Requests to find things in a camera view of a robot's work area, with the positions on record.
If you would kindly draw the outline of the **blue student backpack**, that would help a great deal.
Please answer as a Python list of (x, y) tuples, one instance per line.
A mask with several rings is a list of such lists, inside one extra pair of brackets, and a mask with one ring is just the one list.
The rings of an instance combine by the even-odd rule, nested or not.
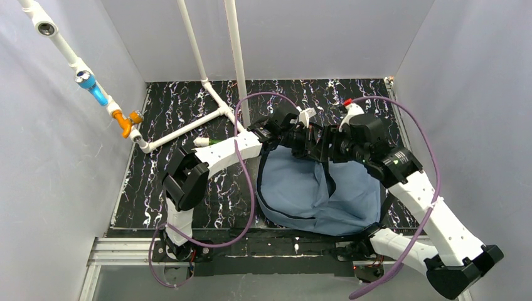
[(293, 230), (353, 235), (381, 218), (381, 184), (357, 162), (297, 159), (279, 146), (260, 158), (256, 190), (265, 217)]

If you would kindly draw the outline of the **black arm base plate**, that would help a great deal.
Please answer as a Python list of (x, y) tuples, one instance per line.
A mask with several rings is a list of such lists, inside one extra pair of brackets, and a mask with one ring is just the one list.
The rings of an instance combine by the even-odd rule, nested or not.
[(375, 265), (377, 259), (351, 237), (313, 235), (292, 230), (251, 230), (238, 242), (211, 248), (227, 231), (200, 231), (206, 246), (186, 241), (175, 247), (160, 232), (151, 250), (153, 263), (187, 267), (196, 277), (215, 275), (331, 274), (352, 277), (360, 265)]

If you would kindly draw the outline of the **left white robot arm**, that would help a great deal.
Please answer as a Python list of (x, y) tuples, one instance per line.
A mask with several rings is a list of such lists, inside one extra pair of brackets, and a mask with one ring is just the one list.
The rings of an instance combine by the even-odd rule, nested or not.
[(180, 147), (162, 176), (168, 211), (162, 240), (174, 250), (182, 247), (192, 237), (193, 209), (204, 199), (210, 177), (275, 149), (308, 128), (315, 114), (314, 108), (281, 108), (235, 137), (191, 150)]

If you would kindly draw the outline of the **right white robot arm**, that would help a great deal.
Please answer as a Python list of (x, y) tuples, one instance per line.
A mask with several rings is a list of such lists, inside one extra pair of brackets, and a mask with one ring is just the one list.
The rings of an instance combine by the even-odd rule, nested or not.
[(368, 114), (346, 117), (340, 125), (326, 126), (319, 141), (323, 158), (362, 164), (419, 223), (411, 238), (382, 226), (371, 228), (366, 237), (370, 248), (395, 263), (350, 299), (364, 296), (408, 266), (424, 274), (441, 296), (453, 300), (503, 259), (500, 247), (483, 243), (450, 210), (440, 186), (430, 182), (413, 153), (388, 141), (379, 119)]

